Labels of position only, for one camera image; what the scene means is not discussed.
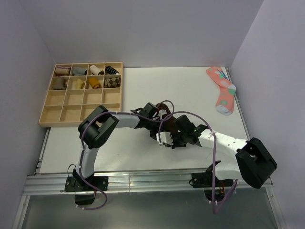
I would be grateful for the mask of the brown sock with striped cuff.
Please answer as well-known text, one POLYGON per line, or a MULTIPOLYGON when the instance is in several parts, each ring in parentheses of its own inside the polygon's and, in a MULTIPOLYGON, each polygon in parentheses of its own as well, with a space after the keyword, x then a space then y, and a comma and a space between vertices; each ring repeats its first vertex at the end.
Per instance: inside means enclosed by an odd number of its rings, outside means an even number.
POLYGON ((172 115, 175 110, 173 102, 170 100, 164 100, 158 103, 156 107, 159 111, 162 109, 166 111, 166 114, 161 115, 161 120, 164 120, 164 122, 163 124, 159 125, 159 127, 161 128, 160 132, 178 133, 179 130, 177 125, 175 124, 176 118, 172 115), (172 106, 172 111, 170 111, 169 107, 165 103, 169 103, 172 106))

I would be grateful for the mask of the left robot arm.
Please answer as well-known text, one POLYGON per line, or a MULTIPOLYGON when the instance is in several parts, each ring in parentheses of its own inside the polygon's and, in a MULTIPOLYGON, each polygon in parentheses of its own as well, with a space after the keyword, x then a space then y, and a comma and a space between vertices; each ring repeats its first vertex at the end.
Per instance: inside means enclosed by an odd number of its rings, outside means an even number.
POLYGON ((145 128, 155 131, 161 122, 159 118, 156 118, 158 114, 159 109, 152 103, 147 103, 144 108, 129 112, 109 111, 103 105, 95 108, 78 127, 81 154, 72 174, 76 180, 76 186, 81 190, 88 190, 92 187, 94 164, 98 151, 116 128, 145 128))

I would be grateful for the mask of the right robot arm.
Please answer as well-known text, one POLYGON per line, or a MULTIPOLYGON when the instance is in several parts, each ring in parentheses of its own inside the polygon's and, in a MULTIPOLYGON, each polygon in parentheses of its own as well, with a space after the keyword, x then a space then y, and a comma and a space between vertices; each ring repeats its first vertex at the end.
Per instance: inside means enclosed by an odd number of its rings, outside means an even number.
POLYGON ((173 124, 178 129, 173 133, 159 127, 159 144, 171 148, 191 144, 212 150, 213 161, 200 178, 193 177, 194 187, 229 186, 241 179, 259 189, 277 169, 276 161, 258 138, 246 140, 214 132, 207 125, 195 126, 185 115, 173 124))

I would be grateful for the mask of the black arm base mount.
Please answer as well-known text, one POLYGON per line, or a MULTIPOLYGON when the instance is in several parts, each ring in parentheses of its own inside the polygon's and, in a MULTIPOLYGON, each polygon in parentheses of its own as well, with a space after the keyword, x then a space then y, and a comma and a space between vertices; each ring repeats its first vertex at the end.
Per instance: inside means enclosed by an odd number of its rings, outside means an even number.
MULTIPOLYGON (((215 178, 215 187, 230 187, 233 183, 231 179, 219 180, 215 178)), ((212 187, 212 174, 206 172, 192 173, 189 185, 193 188, 212 187)))

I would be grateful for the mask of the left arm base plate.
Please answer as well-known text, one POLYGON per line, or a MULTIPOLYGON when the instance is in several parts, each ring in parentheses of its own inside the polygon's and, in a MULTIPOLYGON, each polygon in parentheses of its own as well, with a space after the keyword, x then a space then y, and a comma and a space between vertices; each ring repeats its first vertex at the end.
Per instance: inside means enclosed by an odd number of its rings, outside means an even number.
POLYGON ((85 183, 82 179, 77 180, 75 177, 68 177, 66 179, 65 192, 85 192, 85 191, 95 191, 97 187, 101 191, 106 191, 108 187, 109 178, 107 176, 93 176, 89 180, 90 186, 85 183))

